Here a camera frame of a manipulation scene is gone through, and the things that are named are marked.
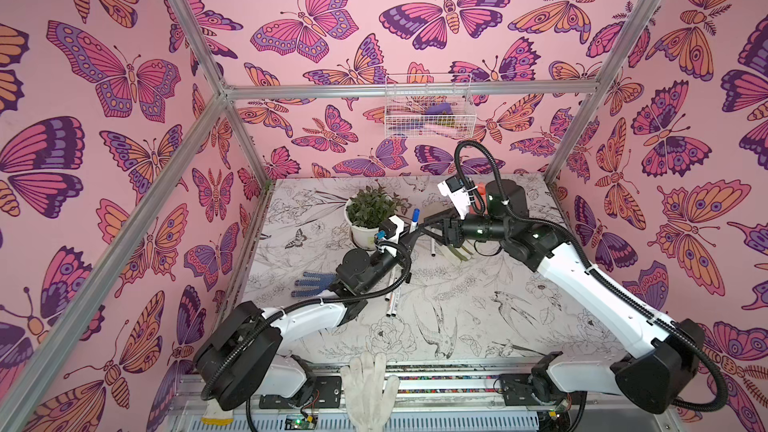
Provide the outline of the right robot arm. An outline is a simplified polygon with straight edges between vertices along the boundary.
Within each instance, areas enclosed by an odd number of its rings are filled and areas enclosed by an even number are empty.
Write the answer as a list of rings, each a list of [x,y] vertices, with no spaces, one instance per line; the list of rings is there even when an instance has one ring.
[[[591,262],[564,227],[529,215],[524,189],[509,179],[486,184],[485,211],[471,212],[467,182],[453,176],[439,185],[453,206],[423,219],[416,231],[442,245],[494,242],[531,272],[554,283],[599,320],[623,350],[605,359],[556,351],[532,369],[528,383],[542,404],[570,393],[621,395],[640,409],[662,414],[676,406],[715,412],[729,399],[725,376],[703,350],[705,333],[690,319],[675,321],[646,304]]]

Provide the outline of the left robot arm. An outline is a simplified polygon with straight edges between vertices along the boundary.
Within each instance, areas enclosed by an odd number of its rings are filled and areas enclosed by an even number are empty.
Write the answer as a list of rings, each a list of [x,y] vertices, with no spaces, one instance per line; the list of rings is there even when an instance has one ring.
[[[200,398],[224,411],[254,395],[280,397],[293,407],[307,404],[315,396],[316,375],[287,346],[357,318],[370,301],[409,281],[411,253],[421,235],[416,229],[395,242],[380,242],[373,253],[347,252],[328,290],[315,297],[282,308],[237,305],[194,356],[204,382]]]

